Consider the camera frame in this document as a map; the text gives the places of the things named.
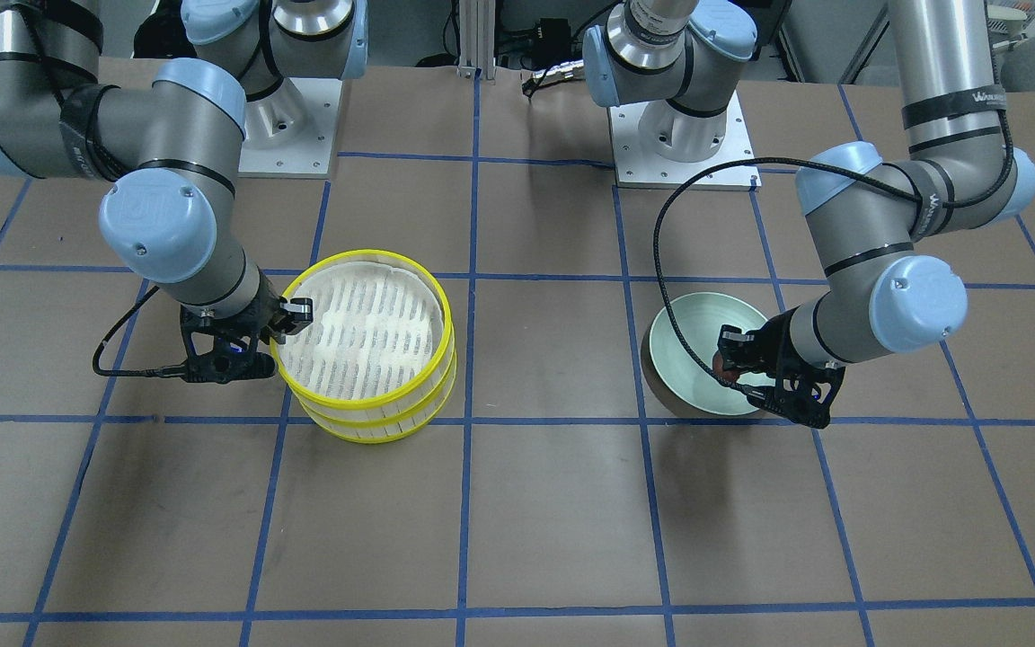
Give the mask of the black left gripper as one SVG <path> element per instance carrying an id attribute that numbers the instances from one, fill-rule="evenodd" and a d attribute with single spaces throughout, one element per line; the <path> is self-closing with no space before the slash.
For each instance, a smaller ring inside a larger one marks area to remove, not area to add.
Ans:
<path id="1" fill-rule="evenodd" d="M 810 429 L 829 425 L 831 404 L 841 388 L 845 369 L 810 365 L 792 343 L 791 315 L 777 315 L 747 332 L 721 329 L 719 353 L 734 352 L 738 372 L 764 374 L 774 381 L 764 386 L 737 386 L 756 408 Z"/>

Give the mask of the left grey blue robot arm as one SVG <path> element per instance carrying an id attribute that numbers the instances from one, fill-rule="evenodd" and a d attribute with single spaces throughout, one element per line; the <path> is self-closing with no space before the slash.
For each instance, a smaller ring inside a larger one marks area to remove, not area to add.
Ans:
<path id="1" fill-rule="evenodd" d="M 1035 164 L 1012 143 L 983 1 L 889 1 L 897 30 L 907 158 L 853 142 L 792 160 L 802 215 L 829 291 L 758 328 L 682 323 L 664 270 L 656 280 L 678 355 L 763 410 L 811 429 L 831 419 L 847 366 L 921 350 L 964 324 L 967 291 L 926 237 L 1019 216 Z M 670 200 L 743 167 L 719 155 L 730 100 L 756 50 L 756 25 L 730 1 L 622 1 L 582 40 L 588 93 L 604 108 L 644 107 L 651 155 L 694 164 Z"/>

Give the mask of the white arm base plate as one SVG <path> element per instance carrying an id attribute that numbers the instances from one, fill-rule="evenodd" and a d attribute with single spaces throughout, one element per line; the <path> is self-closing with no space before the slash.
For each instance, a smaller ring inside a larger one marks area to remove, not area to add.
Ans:
<path id="1" fill-rule="evenodd" d="M 344 89 L 341 79 L 288 78 L 267 97 L 246 102 L 238 175 L 330 179 Z"/>
<path id="2" fill-rule="evenodd" d="M 743 161 L 707 173 L 694 190 L 758 190 L 760 180 L 739 95 L 710 118 L 678 113 L 656 102 L 608 108 L 609 137 L 615 155 L 616 184 L 622 189 L 675 189 L 694 173 L 714 165 Z"/>

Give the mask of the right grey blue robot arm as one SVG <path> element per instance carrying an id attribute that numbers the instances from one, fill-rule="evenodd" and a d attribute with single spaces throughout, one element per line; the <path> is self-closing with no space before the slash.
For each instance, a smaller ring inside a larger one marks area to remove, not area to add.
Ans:
<path id="1" fill-rule="evenodd" d="M 365 1 L 183 1 L 193 57 L 147 90 L 98 79 L 94 1 L 0 1 L 0 175 L 108 182 L 98 222 L 134 273 L 180 304 L 181 364 L 141 377 L 230 384 L 272 377 L 264 345 L 300 334 L 308 298 L 282 297 L 231 232 L 252 111 L 293 79 L 354 79 Z"/>

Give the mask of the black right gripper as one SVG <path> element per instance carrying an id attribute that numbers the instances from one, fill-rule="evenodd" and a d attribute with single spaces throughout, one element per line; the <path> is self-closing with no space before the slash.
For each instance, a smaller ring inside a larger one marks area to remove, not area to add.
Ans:
<path id="1" fill-rule="evenodd" d="M 295 326 L 309 326 L 314 303 L 309 297 L 256 297 L 248 306 L 216 319 L 181 308 L 181 335 L 186 357 L 181 380 L 189 384 L 230 384 L 239 380 L 274 377 L 276 360 L 264 345 L 282 343 Z"/>

